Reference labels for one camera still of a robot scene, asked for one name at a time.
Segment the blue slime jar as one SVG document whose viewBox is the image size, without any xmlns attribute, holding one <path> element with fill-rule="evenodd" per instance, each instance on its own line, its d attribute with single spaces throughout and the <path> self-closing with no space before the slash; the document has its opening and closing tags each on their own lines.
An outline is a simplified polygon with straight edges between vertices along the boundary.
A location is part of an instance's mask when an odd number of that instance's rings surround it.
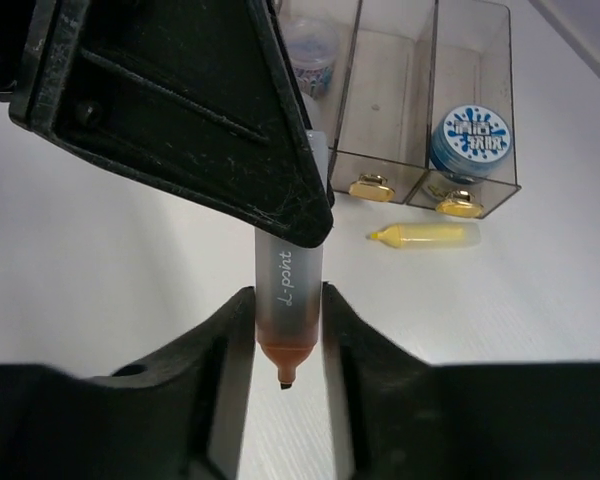
<svg viewBox="0 0 600 480">
<path fill-rule="evenodd" d="M 464 104 L 449 110 L 433 130 L 429 154 L 436 170 L 469 185 L 488 178 L 513 150 L 512 130 L 497 112 Z"/>
</svg>

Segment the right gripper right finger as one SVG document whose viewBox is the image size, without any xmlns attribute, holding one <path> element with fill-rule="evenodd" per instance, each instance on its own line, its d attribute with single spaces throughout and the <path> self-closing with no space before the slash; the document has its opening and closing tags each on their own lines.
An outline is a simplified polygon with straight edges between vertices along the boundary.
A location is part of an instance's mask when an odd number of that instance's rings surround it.
<svg viewBox="0 0 600 480">
<path fill-rule="evenodd" d="M 340 479 L 600 479 L 600 362 L 432 365 L 322 290 Z"/>
</svg>

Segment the orange tip marker pen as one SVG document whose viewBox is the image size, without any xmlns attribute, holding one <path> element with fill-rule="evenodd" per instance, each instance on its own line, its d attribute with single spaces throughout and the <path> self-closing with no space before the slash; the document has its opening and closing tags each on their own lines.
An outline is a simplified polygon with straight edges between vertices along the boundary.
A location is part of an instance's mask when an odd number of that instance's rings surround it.
<svg viewBox="0 0 600 480">
<path fill-rule="evenodd" d="M 296 381 L 320 330 L 323 248 L 306 249 L 255 231 L 255 333 L 280 388 Z"/>
</svg>

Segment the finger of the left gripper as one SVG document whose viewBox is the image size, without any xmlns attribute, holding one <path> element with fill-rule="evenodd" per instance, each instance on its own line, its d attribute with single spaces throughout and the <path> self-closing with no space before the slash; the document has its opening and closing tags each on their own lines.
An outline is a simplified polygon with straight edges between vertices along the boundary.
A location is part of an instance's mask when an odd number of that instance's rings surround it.
<svg viewBox="0 0 600 480">
<path fill-rule="evenodd" d="M 0 101 L 92 165 L 297 246 L 332 229 L 271 1 L 0 1 Z"/>
</svg>

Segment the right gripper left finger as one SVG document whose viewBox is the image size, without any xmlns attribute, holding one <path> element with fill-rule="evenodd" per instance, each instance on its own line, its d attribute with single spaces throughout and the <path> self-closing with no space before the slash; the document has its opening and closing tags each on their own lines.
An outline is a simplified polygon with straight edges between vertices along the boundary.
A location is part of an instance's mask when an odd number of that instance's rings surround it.
<svg viewBox="0 0 600 480">
<path fill-rule="evenodd" d="M 255 295 L 109 376 L 0 364 L 0 479 L 234 479 Z"/>
</svg>

